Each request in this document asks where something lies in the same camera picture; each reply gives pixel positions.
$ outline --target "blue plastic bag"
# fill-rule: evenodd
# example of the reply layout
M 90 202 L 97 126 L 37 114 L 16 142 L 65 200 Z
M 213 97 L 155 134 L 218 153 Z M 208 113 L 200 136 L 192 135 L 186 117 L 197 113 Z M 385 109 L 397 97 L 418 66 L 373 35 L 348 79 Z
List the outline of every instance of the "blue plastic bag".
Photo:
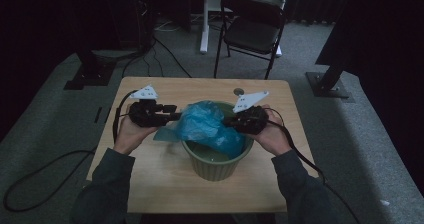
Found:
M 161 127 L 154 140 L 194 141 L 226 154 L 230 159 L 239 156 L 245 136 L 234 128 L 222 124 L 224 113 L 212 101 L 201 101 L 188 105 L 179 121 Z

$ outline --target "chair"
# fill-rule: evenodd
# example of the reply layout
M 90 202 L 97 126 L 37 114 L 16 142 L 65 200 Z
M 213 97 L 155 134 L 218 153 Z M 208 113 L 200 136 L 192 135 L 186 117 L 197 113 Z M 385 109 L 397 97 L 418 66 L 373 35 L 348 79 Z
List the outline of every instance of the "chair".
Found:
M 222 41 L 230 50 L 268 60 L 265 79 L 274 64 L 286 21 L 283 10 L 260 0 L 221 0 L 222 27 L 215 61 L 216 78 Z

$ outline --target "person's left hand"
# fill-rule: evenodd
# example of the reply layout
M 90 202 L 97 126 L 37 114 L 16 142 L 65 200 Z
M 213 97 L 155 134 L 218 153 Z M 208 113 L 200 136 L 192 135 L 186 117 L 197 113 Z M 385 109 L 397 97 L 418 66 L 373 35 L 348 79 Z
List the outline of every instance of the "person's left hand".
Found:
M 129 155 L 141 142 L 151 133 L 157 131 L 158 127 L 139 127 L 133 123 L 129 116 L 125 116 L 121 121 L 119 133 L 116 138 L 113 150 Z

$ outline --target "hand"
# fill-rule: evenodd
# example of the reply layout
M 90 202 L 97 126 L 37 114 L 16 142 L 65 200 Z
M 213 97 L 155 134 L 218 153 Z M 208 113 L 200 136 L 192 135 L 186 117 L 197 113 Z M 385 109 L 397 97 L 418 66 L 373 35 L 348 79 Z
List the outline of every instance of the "hand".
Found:
M 119 133 L 116 138 L 113 150 L 129 155 L 141 142 L 151 133 L 157 131 L 158 127 L 139 127 L 133 123 L 129 116 L 125 116 L 121 121 Z
M 283 121 L 279 117 L 276 117 L 272 110 L 266 109 L 270 108 L 269 105 L 263 105 L 262 108 L 264 108 L 268 114 L 268 120 L 279 125 L 283 124 Z M 266 151 L 275 156 L 279 156 L 291 150 L 286 135 L 279 127 L 271 123 L 268 123 L 259 134 L 248 136 L 259 142 Z

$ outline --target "wooden table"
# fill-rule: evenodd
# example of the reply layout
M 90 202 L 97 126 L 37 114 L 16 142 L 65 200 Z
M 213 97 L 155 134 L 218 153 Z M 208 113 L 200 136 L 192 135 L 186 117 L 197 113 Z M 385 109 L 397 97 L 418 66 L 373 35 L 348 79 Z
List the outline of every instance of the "wooden table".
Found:
M 290 91 L 280 80 L 238 80 L 197 78 L 126 77 L 122 80 L 112 106 L 100 144 L 87 179 L 99 164 L 107 148 L 113 147 L 114 110 L 123 97 L 133 90 L 151 84 L 159 95 L 159 104 L 174 104 L 178 109 L 203 100 L 236 103 L 235 88 L 245 94 L 267 90 L 269 96 L 257 105 L 270 104 L 284 118 L 295 145 L 313 162 L 311 151 Z M 136 157 L 131 178 L 128 211 L 133 213 L 244 213 L 284 212 L 286 202 L 281 195 L 272 154 L 254 143 L 229 178 L 210 182 L 192 169 L 190 158 L 181 143 L 153 141 L 154 135 L 131 155 Z M 318 174 L 304 164 L 311 176 Z

